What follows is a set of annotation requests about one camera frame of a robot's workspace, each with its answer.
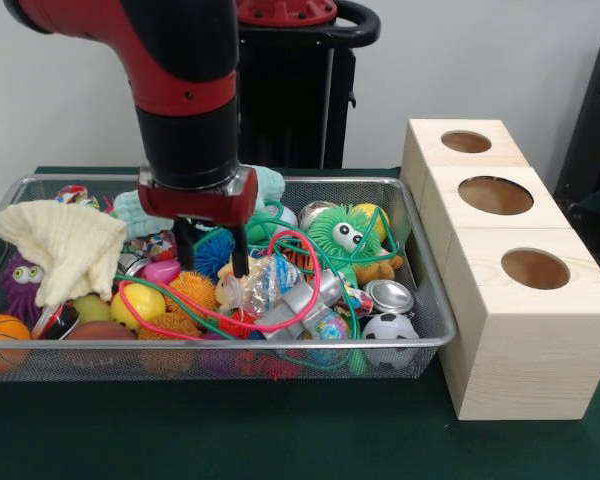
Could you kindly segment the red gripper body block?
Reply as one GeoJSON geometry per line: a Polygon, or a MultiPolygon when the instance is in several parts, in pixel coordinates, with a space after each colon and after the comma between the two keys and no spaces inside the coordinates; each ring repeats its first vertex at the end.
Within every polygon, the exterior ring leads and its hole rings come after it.
{"type": "Polygon", "coordinates": [[[240,166],[236,175],[223,185],[209,189],[182,190],[159,184],[147,162],[141,165],[138,196],[144,211],[162,218],[190,218],[237,228],[254,213],[258,194],[256,171],[240,166]]]}

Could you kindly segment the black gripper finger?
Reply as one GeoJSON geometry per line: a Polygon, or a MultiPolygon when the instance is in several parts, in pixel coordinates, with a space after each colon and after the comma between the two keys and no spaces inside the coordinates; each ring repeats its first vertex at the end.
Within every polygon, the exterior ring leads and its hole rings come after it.
{"type": "Polygon", "coordinates": [[[189,237],[189,223],[185,218],[174,220],[173,235],[177,244],[177,258],[182,270],[195,268],[194,247],[189,237]]]}
{"type": "Polygon", "coordinates": [[[244,277],[249,274],[248,242],[244,225],[231,228],[234,248],[231,262],[235,277],[244,277]]]}

